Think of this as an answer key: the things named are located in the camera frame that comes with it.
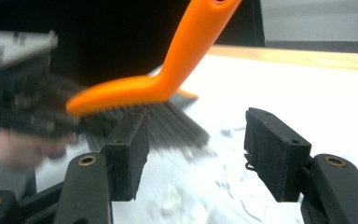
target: gray bristles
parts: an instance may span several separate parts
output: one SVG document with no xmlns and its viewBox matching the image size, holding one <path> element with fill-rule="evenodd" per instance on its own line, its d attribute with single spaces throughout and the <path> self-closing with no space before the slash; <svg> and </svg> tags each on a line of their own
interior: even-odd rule
<svg viewBox="0 0 358 224">
<path fill-rule="evenodd" d="M 101 115 L 110 119 L 121 120 L 125 114 L 140 107 L 148 108 L 146 122 L 149 134 L 149 146 L 151 149 L 198 150 L 208 144 L 209 134 L 171 102 L 124 107 L 105 111 L 101 113 Z M 101 136 L 87 133 L 86 137 L 92 151 L 101 149 L 107 141 Z"/>
</svg>

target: hand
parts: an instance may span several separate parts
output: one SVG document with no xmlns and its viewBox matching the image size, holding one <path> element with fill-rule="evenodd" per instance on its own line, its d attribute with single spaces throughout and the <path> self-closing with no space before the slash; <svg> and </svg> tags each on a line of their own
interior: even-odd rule
<svg viewBox="0 0 358 224">
<path fill-rule="evenodd" d="M 65 146 L 75 142 L 68 133 L 61 139 L 51 140 L 13 130 L 0 130 L 0 164 L 16 168 L 35 168 L 46 157 L 59 157 Z"/>
</svg>

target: black plastic part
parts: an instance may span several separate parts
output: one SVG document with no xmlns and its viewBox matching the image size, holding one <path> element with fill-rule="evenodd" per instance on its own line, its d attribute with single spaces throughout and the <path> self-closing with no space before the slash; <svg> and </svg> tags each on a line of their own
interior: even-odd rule
<svg viewBox="0 0 358 224">
<path fill-rule="evenodd" d="M 19 202 L 29 223 L 52 223 L 57 211 L 63 183 L 54 185 Z"/>
<path fill-rule="evenodd" d="M 24 63 L 0 70 L 0 91 L 5 97 L 35 94 L 43 88 L 48 74 L 50 55 L 43 54 Z"/>
<path fill-rule="evenodd" d="M 14 193 L 0 190 L 0 224 L 22 223 L 23 217 Z"/>
<path fill-rule="evenodd" d="M 55 224 L 112 223 L 105 156 L 88 153 L 68 165 Z"/>
<path fill-rule="evenodd" d="M 315 156 L 312 181 L 330 224 L 358 224 L 358 169 L 337 156 Z"/>
<path fill-rule="evenodd" d="M 310 167 L 312 166 L 313 158 L 310 157 L 310 161 L 307 166 L 300 167 L 296 177 L 296 182 L 299 190 L 304 195 L 304 201 L 307 201 L 313 208 L 321 211 L 322 215 L 325 216 L 324 206 L 321 201 L 321 197 L 316 189 Z"/>
<path fill-rule="evenodd" d="M 326 214 L 312 206 L 306 198 L 301 203 L 301 215 L 305 224 L 329 224 Z"/>
<path fill-rule="evenodd" d="M 110 134 L 117 120 L 101 114 L 73 117 L 66 113 L 66 101 L 84 87 L 64 77 L 49 74 L 41 83 L 29 86 L 43 86 L 31 95 L 5 96 L 1 90 L 10 83 L 0 82 L 0 126 L 21 133 L 36 134 L 46 138 L 60 138 L 67 133 Z"/>
<path fill-rule="evenodd" d="M 108 137 L 112 142 L 101 151 L 108 159 L 113 180 L 112 201 L 136 198 L 149 153 L 145 114 L 145 108 L 127 114 Z"/>
<path fill-rule="evenodd" d="M 246 120 L 246 159 L 277 202 L 297 202 L 296 175 L 308 163 L 310 143 L 267 111 L 249 108 Z"/>
</svg>

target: white plastic part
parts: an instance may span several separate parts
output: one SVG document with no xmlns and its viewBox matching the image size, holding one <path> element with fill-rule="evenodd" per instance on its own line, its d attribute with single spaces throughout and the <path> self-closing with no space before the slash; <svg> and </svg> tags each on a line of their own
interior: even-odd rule
<svg viewBox="0 0 358 224">
<path fill-rule="evenodd" d="M 57 43 L 54 31 L 49 34 L 0 31 L 0 69 L 49 53 Z"/>
</svg>

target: dark background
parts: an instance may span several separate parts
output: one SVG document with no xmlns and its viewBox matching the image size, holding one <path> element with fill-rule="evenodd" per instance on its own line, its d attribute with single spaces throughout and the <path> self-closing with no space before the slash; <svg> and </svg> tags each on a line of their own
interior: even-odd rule
<svg viewBox="0 0 358 224">
<path fill-rule="evenodd" d="M 52 73 L 83 85 L 142 75 L 161 65 L 189 0 L 1 0 L 0 30 L 59 37 Z M 259 1 L 242 0 L 216 41 L 264 46 Z"/>
</svg>

